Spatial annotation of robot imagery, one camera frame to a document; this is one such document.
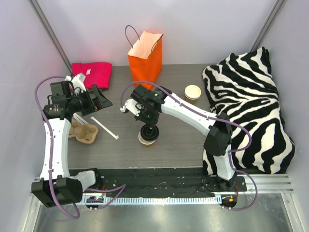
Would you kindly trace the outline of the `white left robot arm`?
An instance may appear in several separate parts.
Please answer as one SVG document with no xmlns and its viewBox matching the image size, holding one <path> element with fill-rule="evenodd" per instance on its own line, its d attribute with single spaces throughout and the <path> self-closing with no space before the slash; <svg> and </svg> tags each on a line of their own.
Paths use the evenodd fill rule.
<svg viewBox="0 0 309 232">
<path fill-rule="evenodd" d="M 31 192 L 46 207 L 78 203 L 83 192 L 93 193 L 103 188 L 103 181 L 96 168 L 90 168 L 71 177 L 68 169 L 68 139 L 72 117 L 83 116 L 112 106 L 112 102 L 92 85 L 94 97 L 86 90 L 74 87 L 71 81 L 51 83 L 51 95 L 44 106 L 45 155 L 40 179 L 31 184 Z"/>
</svg>

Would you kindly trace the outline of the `black plastic cup lid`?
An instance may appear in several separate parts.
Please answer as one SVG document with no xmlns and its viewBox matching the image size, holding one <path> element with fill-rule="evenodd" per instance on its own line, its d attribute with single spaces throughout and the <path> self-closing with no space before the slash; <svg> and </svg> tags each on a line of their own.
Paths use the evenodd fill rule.
<svg viewBox="0 0 309 232">
<path fill-rule="evenodd" d="M 144 125 L 140 130 L 140 135 L 148 142 L 155 141 L 159 137 L 159 129 L 157 126 Z"/>
</svg>

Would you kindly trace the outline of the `orange paper gift bag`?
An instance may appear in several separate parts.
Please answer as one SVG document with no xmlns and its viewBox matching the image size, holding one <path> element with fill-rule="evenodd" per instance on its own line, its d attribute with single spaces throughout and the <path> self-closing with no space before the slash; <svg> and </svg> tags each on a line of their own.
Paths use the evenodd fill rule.
<svg viewBox="0 0 309 232">
<path fill-rule="evenodd" d="M 134 86 L 152 89 L 163 66 L 163 34 L 143 31 L 130 43 L 128 62 Z"/>
</svg>

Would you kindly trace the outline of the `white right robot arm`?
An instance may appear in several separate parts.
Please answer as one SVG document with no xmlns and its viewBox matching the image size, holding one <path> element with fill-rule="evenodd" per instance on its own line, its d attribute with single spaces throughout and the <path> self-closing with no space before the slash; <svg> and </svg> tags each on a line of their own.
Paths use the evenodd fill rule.
<svg viewBox="0 0 309 232">
<path fill-rule="evenodd" d="M 155 90 L 149 90 L 142 85 L 133 90 L 122 110 L 125 113 L 131 112 L 136 120 L 144 123 L 139 132 L 139 140 L 148 145 L 159 137 L 157 123 L 161 113 L 196 128 L 206 137 L 203 147 L 206 154 L 214 159 L 220 189 L 228 191 L 235 186 L 237 174 L 228 156 L 232 130 L 227 114 L 216 115 L 203 111 L 167 88 L 158 86 Z"/>
</svg>

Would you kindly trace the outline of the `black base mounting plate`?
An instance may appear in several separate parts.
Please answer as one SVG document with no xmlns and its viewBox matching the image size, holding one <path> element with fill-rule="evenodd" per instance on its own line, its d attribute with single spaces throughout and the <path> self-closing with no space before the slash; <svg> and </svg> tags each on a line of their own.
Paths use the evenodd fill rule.
<svg viewBox="0 0 309 232">
<path fill-rule="evenodd" d="M 243 176 L 234 187 L 222 187 L 216 176 L 197 168 L 99 169 L 105 189 L 126 185 L 123 198 L 195 198 L 212 197 L 216 192 L 246 192 Z"/>
</svg>

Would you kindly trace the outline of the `white wrapped straw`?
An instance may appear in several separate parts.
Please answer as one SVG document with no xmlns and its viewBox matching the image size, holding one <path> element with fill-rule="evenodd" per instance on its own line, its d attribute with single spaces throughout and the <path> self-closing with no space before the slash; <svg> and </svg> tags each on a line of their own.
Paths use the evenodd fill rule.
<svg viewBox="0 0 309 232">
<path fill-rule="evenodd" d="M 101 128 L 103 128 L 110 136 L 112 136 L 114 139 L 118 140 L 119 136 L 115 135 L 112 131 L 110 131 L 107 127 L 105 127 L 102 123 L 100 123 L 95 117 L 91 117 L 91 119 L 96 122 Z"/>
<path fill-rule="evenodd" d="M 73 118 L 78 121 L 81 125 L 87 124 L 88 122 L 85 121 L 81 116 L 79 116 L 77 113 L 73 114 Z"/>
</svg>

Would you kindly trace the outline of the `aluminium front rail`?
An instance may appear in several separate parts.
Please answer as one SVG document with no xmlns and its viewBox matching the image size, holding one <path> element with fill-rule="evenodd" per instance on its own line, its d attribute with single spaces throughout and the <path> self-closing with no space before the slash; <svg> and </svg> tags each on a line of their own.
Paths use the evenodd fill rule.
<svg viewBox="0 0 309 232">
<path fill-rule="evenodd" d="M 286 174 L 238 175 L 228 187 L 200 169 L 106 169 L 56 178 L 53 188 L 59 202 L 85 203 L 90 207 L 113 204 L 213 203 L 236 208 L 239 197 L 253 203 L 261 194 L 293 193 Z"/>
</svg>

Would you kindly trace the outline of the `folded pink shirt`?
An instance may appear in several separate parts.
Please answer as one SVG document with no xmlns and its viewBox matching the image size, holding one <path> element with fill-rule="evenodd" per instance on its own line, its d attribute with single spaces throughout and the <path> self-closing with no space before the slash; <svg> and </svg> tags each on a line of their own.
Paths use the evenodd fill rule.
<svg viewBox="0 0 309 232">
<path fill-rule="evenodd" d="M 82 73 L 85 75 L 84 85 L 86 89 L 91 89 L 96 84 L 99 89 L 108 89 L 112 75 L 112 64 L 108 62 L 92 63 L 72 63 L 72 73 L 74 76 Z"/>
</svg>

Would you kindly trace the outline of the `brown paper cup innermost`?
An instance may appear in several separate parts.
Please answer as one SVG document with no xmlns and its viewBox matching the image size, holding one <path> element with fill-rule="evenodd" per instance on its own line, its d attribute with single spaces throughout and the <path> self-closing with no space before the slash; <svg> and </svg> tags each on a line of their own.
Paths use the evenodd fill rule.
<svg viewBox="0 0 309 232">
<path fill-rule="evenodd" d="M 155 143 L 155 140 L 153 141 L 146 141 L 145 139 L 143 139 L 141 133 L 139 132 L 138 134 L 138 139 L 139 139 L 139 142 L 145 147 L 145 148 L 151 148 L 154 143 Z"/>
</svg>

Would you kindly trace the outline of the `brown cardboard cup carrier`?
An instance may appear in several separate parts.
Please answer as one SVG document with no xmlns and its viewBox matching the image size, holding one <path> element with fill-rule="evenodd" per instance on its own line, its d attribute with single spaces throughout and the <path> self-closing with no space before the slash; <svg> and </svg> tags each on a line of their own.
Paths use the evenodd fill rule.
<svg viewBox="0 0 309 232">
<path fill-rule="evenodd" d="M 69 131 L 69 138 L 75 138 L 83 144 L 92 144 L 98 134 L 98 128 L 92 124 L 81 124 L 77 120 L 71 121 L 71 128 Z"/>
</svg>

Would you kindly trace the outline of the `zebra print blanket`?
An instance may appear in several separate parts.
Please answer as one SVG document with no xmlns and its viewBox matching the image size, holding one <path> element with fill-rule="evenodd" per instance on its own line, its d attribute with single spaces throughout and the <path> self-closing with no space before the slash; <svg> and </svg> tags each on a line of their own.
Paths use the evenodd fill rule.
<svg viewBox="0 0 309 232">
<path fill-rule="evenodd" d="M 237 169 L 286 173 L 295 144 L 285 131 L 269 51 L 261 47 L 230 54 L 202 72 L 210 111 L 228 115 L 232 126 L 232 159 Z"/>
</svg>

